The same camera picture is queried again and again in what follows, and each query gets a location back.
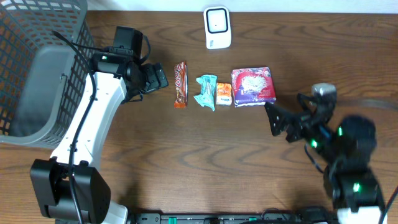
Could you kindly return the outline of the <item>small orange snack packet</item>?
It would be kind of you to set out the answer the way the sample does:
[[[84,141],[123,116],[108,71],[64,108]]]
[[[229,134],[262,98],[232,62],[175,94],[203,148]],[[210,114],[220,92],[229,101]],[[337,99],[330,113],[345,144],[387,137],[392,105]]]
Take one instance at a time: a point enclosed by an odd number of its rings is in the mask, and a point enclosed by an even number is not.
[[[216,104],[230,106],[232,104],[232,86],[230,83],[217,83]]]

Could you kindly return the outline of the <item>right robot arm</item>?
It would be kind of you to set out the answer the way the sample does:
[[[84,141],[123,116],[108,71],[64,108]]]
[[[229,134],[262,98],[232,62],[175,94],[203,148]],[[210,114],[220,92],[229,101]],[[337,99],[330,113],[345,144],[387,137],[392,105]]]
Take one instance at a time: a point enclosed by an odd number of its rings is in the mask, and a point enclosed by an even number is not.
[[[336,106],[336,94],[299,93],[297,99],[303,109],[300,113],[273,103],[264,105],[272,135],[286,132],[288,142],[304,140],[327,163],[324,188],[340,223],[385,223],[384,197],[369,166],[377,144],[374,123],[352,114],[332,130],[328,122]]]

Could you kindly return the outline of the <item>red purple snack packet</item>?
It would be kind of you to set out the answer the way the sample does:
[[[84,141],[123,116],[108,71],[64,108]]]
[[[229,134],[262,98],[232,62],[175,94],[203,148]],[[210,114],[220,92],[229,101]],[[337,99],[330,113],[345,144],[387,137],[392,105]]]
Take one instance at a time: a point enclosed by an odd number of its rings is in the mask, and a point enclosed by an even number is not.
[[[276,101],[269,67],[234,69],[231,81],[235,107],[265,105]]]

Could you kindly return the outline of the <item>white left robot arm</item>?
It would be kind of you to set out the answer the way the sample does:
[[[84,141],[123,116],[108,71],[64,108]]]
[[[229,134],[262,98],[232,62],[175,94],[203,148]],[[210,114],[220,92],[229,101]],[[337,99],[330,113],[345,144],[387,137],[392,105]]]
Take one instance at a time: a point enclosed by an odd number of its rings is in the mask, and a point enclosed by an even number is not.
[[[101,155],[121,104],[168,86],[161,63],[96,53],[83,98],[50,159],[36,159],[30,179],[43,217],[56,223],[127,223],[129,210],[111,200],[101,176]]]

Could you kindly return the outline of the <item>teal wrapper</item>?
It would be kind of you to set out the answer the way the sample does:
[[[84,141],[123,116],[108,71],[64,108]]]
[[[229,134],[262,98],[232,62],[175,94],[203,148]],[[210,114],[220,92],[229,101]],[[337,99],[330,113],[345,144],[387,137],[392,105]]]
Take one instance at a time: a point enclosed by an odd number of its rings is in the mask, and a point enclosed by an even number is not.
[[[197,83],[201,85],[201,93],[195,95],[194,99],[202,107],[209,107],[212,111],[215,111],[215,90],[217,83],[216,75],[202,75],[196,78]]]

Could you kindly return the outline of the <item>orange brown chocolate bar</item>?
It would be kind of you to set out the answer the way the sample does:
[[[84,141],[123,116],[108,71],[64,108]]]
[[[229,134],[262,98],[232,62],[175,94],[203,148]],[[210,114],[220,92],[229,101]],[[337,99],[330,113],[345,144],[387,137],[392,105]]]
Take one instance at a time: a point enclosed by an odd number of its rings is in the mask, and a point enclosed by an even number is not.
[[[175,89],[177,97],[174,103],[174,108],[185,108],[187,106],[187,64],[182,61],[174,66]]]

